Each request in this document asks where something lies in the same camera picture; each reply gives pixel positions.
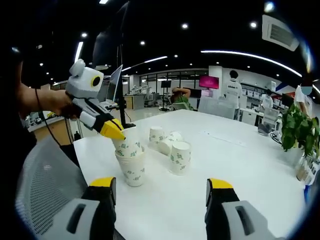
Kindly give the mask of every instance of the floor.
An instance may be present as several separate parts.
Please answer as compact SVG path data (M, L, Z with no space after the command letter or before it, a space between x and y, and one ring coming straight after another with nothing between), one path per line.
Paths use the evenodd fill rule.
M125 115L126 123L134 122L140 119L150 118L152 116L165 113L164 111L159 111L159 107L145 107L143 109L138 109L138 110L126 109L125 112L126 112L126 115ZM119 110L112 110L110 114L114 116L116 119L120 119ZM90 130L87 127L85 127L82 122L80 123L80 125L81 125L83 137L92 137L98 134L96 130ZM77 123L75 121L71 121L70 126L71 126L72 135L74 135L78 130Z

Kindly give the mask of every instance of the white table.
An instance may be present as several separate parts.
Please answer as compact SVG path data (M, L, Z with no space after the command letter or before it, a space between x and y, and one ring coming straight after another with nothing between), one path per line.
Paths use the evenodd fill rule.
M184 176L167 170L168 157L146 149L146 181L125 184L110 139L87 137L74 143L85 180L115 176L115 228L127 240L206 240L206 183L228 181L240 200L249 201L268 220L276 237L285 237L305 209L303 185L281 160L282 149L257 128L200 112L179 110L138 120L146 146L151 126L180 131L192 145Z

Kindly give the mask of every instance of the air vent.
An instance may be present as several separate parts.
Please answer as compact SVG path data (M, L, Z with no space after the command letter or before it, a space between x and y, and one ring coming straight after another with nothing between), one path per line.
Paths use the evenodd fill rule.
M262 39L295 51L299 41L286 24L268 15L262 16Z

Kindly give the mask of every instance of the person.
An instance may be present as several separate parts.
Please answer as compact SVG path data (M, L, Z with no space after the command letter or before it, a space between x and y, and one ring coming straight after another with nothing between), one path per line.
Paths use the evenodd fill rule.
M271 97L272 91L270 89L266 90L266 94L262 94L261 96L261 107L263 109L269 108L272 109L274 106L274 101Z
M224 84L225 98L235 104L234 120L238 119L239 114L239 98L242 95L241 84L237 82L238 73L235 70L230 71L230 80Z
M24 240L34 239L15 211L18 178L27 155L37 143L35 135L23 126L22 119L31 112L38 112L40 109L60 115L65 108L71 107L72 101L64 90L37 89L40 108L36 90L22 83L23 57L11 50L4 54L7 67L1 72L1 78L5 85L4 88L7 90L5 102L9 104L4 104L6 106L3 111L9 116L9 120L5 121L5 129L9 132L8 137L5 138L5 144L8 146L4 147L8 153L7 155L3 154L12 157L2 163L2 168L8 171L3 185L5 210L2 216L5 219L5 226L8 226L7 229L9 226L15 228L10 233L13 239L15 237Z
M306 95L301 90L301 86L298 85L295 90L294 95L294 104L306 115L311 117L311 107L308 101L306 100Z
M174 87L172 89L171 103L172 104L185 103L187 107L191 111L193 111L194 108L189 103L190 94L191 94L190 89L183 88L183 87L182 88Z

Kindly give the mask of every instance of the plant pot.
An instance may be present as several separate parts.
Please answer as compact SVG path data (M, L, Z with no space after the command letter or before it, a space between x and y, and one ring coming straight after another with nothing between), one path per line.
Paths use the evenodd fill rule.
M304 155L304 150L302 148L293 147L290 148L287 152L284 152L284 160L294 169L297 164L300 163L302 156Z

